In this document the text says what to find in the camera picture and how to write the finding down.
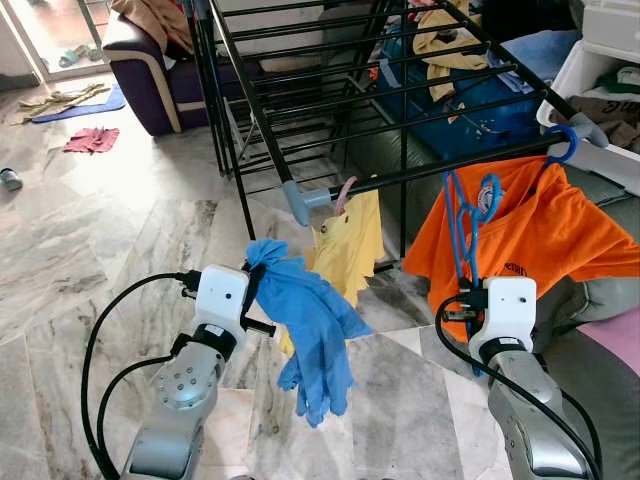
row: clothes drying rack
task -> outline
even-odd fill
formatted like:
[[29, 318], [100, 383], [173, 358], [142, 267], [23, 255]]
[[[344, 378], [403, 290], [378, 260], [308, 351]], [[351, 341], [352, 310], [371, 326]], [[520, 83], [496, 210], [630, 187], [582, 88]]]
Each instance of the clothes drying rack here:
[[[513, 158], [526, 152], [540, 151], [550, 145], [568, 141], [564, 132], [542, 135], [525, 142], [501, 146], [472, 155], [465, 155], [447, 162], [425, 166], [407, 166], [407, 134], [411, 127], [434, 120], [442, 120], [465, 113], [497, 108], [503, 105], [523, 102], [530, 99], [546, 100], [565, 118], [570, 119], [578, 137], [589, 138], [597, 127], [583, 114], [576, 111], [558, 94], [549, 88], [533, 72], [519, 62], [513, 55], [494, 41], [486, 32], [473, 23], [460, 10], [448, 1], [437, 1], [431, 6], [410, 7], [406, 0], [373, 0], [367, 14], [350, 15], [342, 18], [324, 19], [311, 22], [299, 22], [290, 25], [266, 26], [243, 31], [230, 31], [227, 20], [241, 15], [256, 15], [268, 12], [282, 12], [307, 7], [331, 7], [344, 4], [344, 0], [310, 0], [295, 3], [261, 6], [243, 10], [220, 8], [217, 0], [183, 0], [185, 15], [191, 30], [195, 60], [200, 74], [207, 114], [210, 121], [213, 143], [222, 175], [235, 177], [238, 194], [242, 204], [244, 218], [251, 239], [255, 232], [249, 210], [247, 196], [269, 188], [282, 188], [294, 217], [303, 226], [309, 224], [310, 210], [335, 200], [343, 185], [328, 188], [304, 190], [304, 184], [321, 177], [336, 175], [335, 172], [311, 178], [295, 178], [290, 166], [318, 160], [323, 155], [312, 154], [291, 159], [292, 155], [316, 147], [335, 147], [341, 142], [355, 138], [376, 135], [387, 131], [400, 131], [400, 169], [377, 177], [358, 180], [349, 190], [357, 194], [391, 185], [400, 185], [400, 256], [404, 256], [406, 242], [407, 182], [456, 168], [480, 162]], [[448, 25], [431, 28], [418, 28], [408, 32], [408, 15], [428, 10], [443, 9], [455, 20]], [[385, 32], [384, 26], [389, 16], [400, 16], [402, 28], [397, 32]], [[240, 54], [236, 44], [243, 41], [269, 37], [322, 31], [360, 25], [363, 35], [355, 41], [326, 42], [318, 45], [284, 48], [262, 53]], [[446, 31], [465, 28], [479, 43], [477, 45], [450, 48], [436, 52], [407, 55], [388, 60], [389, 64], [401, 64], [402, 82], [400, 86], [385, 91], [371, 91], [362, 85], [362, 77], [368, 69], [378, 66], [378, 62], [368, 61], [376, 42], [390, 38], [399, 38], [403, 52], [407, 42], [416, 33]], [[224, 45], [228, 60], [216, 53], [216, 47]], [[489, 49], [500, 58], [504, 65], [473, 70], [464, 74], [426, 80], [419, 84], [409, 84], [407, 66], [411, 62], [423, 61], [429, 57], [451, 53], [486, 53]], [[353, 50], [353, 60], [330, 66], [319, 66], [306, 71], [276, 74], [266, 78], [255, 78], [245, 68], [248, 61], [278, 59], [292, 55], [322, 54], [336, 50]], [[229, 100], [224, 97], [224, 84], [221, 81], [220, 62], [228, 61], [233, 66], [237, 79], [242, 85], [245, 97]], [[415, 91], [456, 80], [490, 78], [499, 73], [515, 71], [525, 80], [533, 91], [516, 98], [503, 99], [482, 105], [468, 105], [463, 109], [452, 109], [420, 118], [407, 115], [408, 96]], [[379, 100], [385, 96], [401, 94], [401, 115], [395, 118], [381, 106]], [[374, 116], [382, 118], [382, 126], [351, 132], [350, 116], [345, 112], [352, 109], [368, 108]], [[318, 118], [333, 119], [330, 124], [319, 121], [315, 124], [287, 128], [293, 122], [313, 121]], [[326, 132], [324, 138], [293, 145], [292, 138], [310, 132]], [[263, 142], [266, 152], [250, 154], [249, 147], [257, 141]], [[272, 170], [277, 175], [277, 183], [272, 187], [248, 192], [243, 177], [257, 172]]]

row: marble floor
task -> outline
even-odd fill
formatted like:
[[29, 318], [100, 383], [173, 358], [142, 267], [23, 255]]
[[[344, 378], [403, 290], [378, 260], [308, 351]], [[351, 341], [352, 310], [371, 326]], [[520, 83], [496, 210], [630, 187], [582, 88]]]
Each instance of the marble floor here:
[[[0, 479], [99, 479], [79, 392], [100, 311], [151, 273], [239, 265], [248, 236], [207, 129], [154, 139], [128, 107], [8, 125], [17, 100], [43, 88], [0, 95], [2, 167], [25, 182], [13, 194], [0, 188]], [[71, 134], [94, 126], [120, 129], [110, 152], [62, 152]], [[273, 183], [269, 175], [252, 186]], [[287, 240], [294, 254], [310, 245], [280, 192], [254, 196], [251, 209], [258, 236]], [[397, 270], [371, 280], [358, 309], [376, 333], [349, 343], [357, 382], [349, 408], [315, 430], [295, 415], [294, 394], [276, 387], [285, 362], [276, 343], [250, 332], [219, 385], [197, 478], [509, 479], [485, 380], [437, 342], [424, 293], [419, 279]], [[192, 312], [171, 282], [151, 284], [119, 306], [94, 356], [92, 414], [109, 379], [134, 360], [166, 353]], [[105, 431], [117, 466], [149, 401], [144, 372], [112, 397]]]

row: white plastic container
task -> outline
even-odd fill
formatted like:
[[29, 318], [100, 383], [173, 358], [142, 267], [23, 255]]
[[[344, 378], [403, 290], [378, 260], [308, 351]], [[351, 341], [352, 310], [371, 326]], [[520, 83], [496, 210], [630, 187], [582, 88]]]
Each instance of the white plastic container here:
[[[628, 62], [586, 51], [580, 40], [573, 46], [551, 88], [563, 98], [579, 95], [593, 88], [600, 75], [625, 64]], [[542, 102], [536, 114], [538, 123], [544, 127], [554, 125], [550, 119], [552, 111], [548, 102]], [[566, 151], [566, 144], [554, 145], [550, 151], [559, 155]], [[585, 140], [567, 163], [603, 175], [623, 185], [629, 193], [640, 196], [640, 155], [629, 150], [614, 145], [603, 149]]]
[[584, 49], [640, 62], [640, 0], [586, 0]]

